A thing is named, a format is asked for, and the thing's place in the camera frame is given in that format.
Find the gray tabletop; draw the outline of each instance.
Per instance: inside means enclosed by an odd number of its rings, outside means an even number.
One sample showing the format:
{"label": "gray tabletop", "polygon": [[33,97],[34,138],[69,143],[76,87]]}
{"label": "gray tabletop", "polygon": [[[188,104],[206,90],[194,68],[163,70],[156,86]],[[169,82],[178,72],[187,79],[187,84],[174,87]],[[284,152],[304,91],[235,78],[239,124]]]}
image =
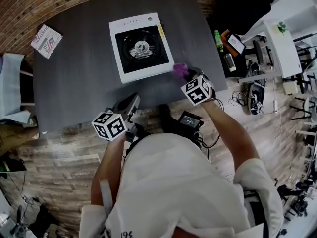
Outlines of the gray tabletop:
{"label": "gray tabletop", "polygon": [[50,59],[34,51],[34,99],[40,131],[92,120],[139,92],[140,108],[185,99],[184,81],[166,73],[122,84],[109,22],[157,12],[174,62],[202,69],[216,91],[227,89],[212,33],[196,0],[92,0],[45,22],[63,35]]}

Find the black strap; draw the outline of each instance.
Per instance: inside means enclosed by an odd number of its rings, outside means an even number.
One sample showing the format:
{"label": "black strap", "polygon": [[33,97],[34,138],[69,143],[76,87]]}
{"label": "black strap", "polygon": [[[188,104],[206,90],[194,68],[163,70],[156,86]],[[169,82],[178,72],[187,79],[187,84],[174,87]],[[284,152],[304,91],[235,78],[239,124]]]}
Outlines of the black strap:
{"label": "black strap", "polygon": [[255,190],[249,190],[244,192],[244,198],[250,198],[250,197],[256,197],[257,202],[249,202],[252,212],[253,212],[253,217],[254,217],[254,222],[255,226],[264,224],[263,225],[263,238],[269,238],[269,233],[268,233],[268,225],[267,221],[265,219],[265,213],[264,213],[264,208],[261,203],[259,194]]}

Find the white t-shirt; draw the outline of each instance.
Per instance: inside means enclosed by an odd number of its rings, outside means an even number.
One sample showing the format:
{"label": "white t-shirt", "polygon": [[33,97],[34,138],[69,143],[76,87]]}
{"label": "white t-shirt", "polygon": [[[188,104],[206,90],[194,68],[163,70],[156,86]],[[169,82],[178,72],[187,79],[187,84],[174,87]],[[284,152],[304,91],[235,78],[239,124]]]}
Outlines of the white t-shirt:
{"label": "white t-shirt", "polygon": [[282,203],[261,160],[244,162],[232,184],[187,138],[153,134],[127,156],[109,216],[102,206],[83,207],[79,238],[98,238],[105,227],[112,238],[170,238],[176,226],[202,238],[263,237],[243,190],[259,194],[274,238]]}

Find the yellow warning label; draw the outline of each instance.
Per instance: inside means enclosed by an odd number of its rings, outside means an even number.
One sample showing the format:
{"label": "yellow warning label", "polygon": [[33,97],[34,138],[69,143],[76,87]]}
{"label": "yellow warning label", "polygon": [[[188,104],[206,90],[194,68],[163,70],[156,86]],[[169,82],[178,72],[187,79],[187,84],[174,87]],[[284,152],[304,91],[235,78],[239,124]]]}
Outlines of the yellow warning label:
{"label": "yellow warning label", "polygon": [[165,35],[164,35],[164,32],[163,32],[163,28],[162,28],[162,26],[160,24],[158,24],[158,30],[159,30],[160,36],[162,38],[165,38]]}

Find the white stove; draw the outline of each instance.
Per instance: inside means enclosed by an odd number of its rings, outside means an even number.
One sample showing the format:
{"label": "white stove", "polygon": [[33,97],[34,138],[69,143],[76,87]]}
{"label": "white stove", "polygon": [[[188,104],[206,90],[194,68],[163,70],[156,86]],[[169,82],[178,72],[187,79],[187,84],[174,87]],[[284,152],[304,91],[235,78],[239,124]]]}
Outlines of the white stove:
{"label": "white stove", "polygon": [[170,72],[174,60],[157,13],[109,23],[122,83]]}

